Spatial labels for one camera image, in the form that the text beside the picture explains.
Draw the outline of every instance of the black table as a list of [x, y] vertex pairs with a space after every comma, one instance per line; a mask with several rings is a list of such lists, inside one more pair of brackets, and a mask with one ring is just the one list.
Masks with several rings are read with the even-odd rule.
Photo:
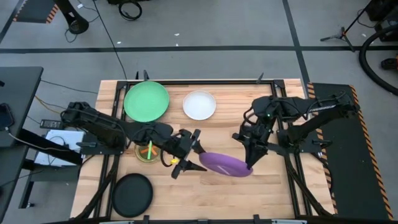
[[[24, 141], [35, 144], [36, 146], [42, 148], [54, 147], [68, 150], [63, 146], [59, 146], [58, 144], [48, 141], [22, 128], [30, 105], [34, 99], [37, 87], [39, 86], [42, 73], [42, 67], [0, 67], [0, 81], [5, 83], [3, 87], [0, 87], [0, 103], [7, 103], [9, 105], [14, 118], [14, 124], [9, 128], [9, 130], [12, 135], [17, 136]], [[35, 149], [74, 164], [81, 164], [80, 154], [74, 151]], [[48, 166], [40, 166], [34, 164], [32, 160], [27, 160], [25, 157], [28, 150], [28, 146], [20, 144], [15, 139], [11, 138], [6, 131], [0, 132], [0, 186], [9, 182], [10, 180], [18, 178], [21, 169], [28, 169], [31, 170], [31, 172], [38, 172], [38, 169], [43, 170], [48, 168]], [[26, 207], [27, 201], [29, 199], [30, 191], [32, 190], [34, 182], [34, 180], [31, 180], [31, 178], [32, 176], [29, 176], [28, 183], [25, 187], [25, 191], [19, 206], [20, 208]], [[13, 181], [1, 187], [0, 222], [2, 222], [2, 219], [4, 218], [8, 205], [11, 201], [16, 183], [17, 181]]]

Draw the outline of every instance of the tripod stand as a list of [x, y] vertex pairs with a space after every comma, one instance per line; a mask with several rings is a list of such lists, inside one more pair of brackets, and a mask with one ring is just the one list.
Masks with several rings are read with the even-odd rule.
[[348, 37], [347, 37], [347, 32], [352, 28], [352, 26], [355, 24], [356, 21], [358, 21], [358, 19], [362, 16], [362, 14], [368, 9], [368, 7], [371, 5], [371, 2], [369, 2], [366, 7], [361, 11], [361, 13], [359, 13], [357, 15], [357, 17], [355, 18], [355, 20], [348, 26], [347, 29], [345, 29], [344, 27], [341, 28], [340, 33], [336, 34], [336, 35], [331, 35], [330, 37], [325, 37], [320, 39], [320, 41], [326, 41], [326, 40], [330, 40], [330, 39], [339, 39], [342, 41], [347, 42], [348, 46], [350, 47], [352, 52], [355, 52], [355, 49], [353, 47], [353, 45], [351, 44], [351, 42], [349, 41]]

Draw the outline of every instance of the gray floor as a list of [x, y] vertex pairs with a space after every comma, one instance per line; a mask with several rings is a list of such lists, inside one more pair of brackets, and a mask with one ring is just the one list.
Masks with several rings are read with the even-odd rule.
[[[289, 0], [298, 40], [302, 46], [345, 45], [339, 40], [320, 42], [319, 39], [348, 26], [368, 0]], [[71, 0], [76, 7], [77, 1]], [[93, 7], [90, 0], [83, 0]], [[17, 0], [5, 0], [0, 8], [0, 29], [8, 20]], [[219, 45], [293, 46], [292, 36], [280, 0], [151, 0], [142, 2], [142, 17], [136, 22], [123, 20], [116, 6], [98, 1], [116, 47], [175, 47]], [[78, 9], [91, 20], [95, 12]], [[362, 22], [369, 23], [365, 15]], [[13, 22], [0, 49], [51, 49], [111, 47], [111, 42], [99, 19], [69, 44], [64, 37], [67, 28], [57, 13], [51, 24]], [[374, 31], [355, 25], [348, 34], [354, 45], [361, 45]], [[373, 45], [389, 45], [376, 40]], [[378, 68], [381, 60], [395, 57], [394, 51], [368, 52], [368, 60], [375, 71], [398, 86], [396, 72]], [[151, 78], [301, 78], [300, 66], [294, 51], [192, 51], [192, 52], [123, 52], [119, 53], [129, 78], [136, 71], [146, 69]], [[398, 216], [398, 126], [395, 111], [398, 98], [374, 84], [362, 71], [358, 53], [303, 52], [308, 75], [312, 82], [346, 83], [357, 89], [364, 118], [384, 178], [392, 211]], [[74, 88], [96, 91], [100, 80], [123, 79], [114, 53], [55, 53], [0, 54], [0, 66], [42, 66], [43, 79]], [[44, 101], [66, 106], [69, 101], [94, 104], [96, 96], [41, 83], [37, 95]], [[36, 119], [58, 119], [34, 101], [29, 116]], [[43, 134], [44, 130], [27, 119], [25, 128]], [[25, 184], [18, 182], [3, 223], [43, 223], [66, 220], [69, 217], [76, 183], [38, 183], [31, 201], [36, 207], [19, 210], [17, 205]]]

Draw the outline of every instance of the white plate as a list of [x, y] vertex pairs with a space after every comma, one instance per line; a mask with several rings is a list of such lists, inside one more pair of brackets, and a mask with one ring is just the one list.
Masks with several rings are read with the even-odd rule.
[[216, 100], [210, 93], [197, 90], [185, 97], [182, 108], [188, 117], [201, 121], [216, 111]]

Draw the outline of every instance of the yellow object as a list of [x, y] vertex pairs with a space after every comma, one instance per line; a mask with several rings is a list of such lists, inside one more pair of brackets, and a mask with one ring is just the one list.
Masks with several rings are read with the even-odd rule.
[[179, 159], [172, 159], [171, 164], [176, 164], [178, 163], [180, 160]]

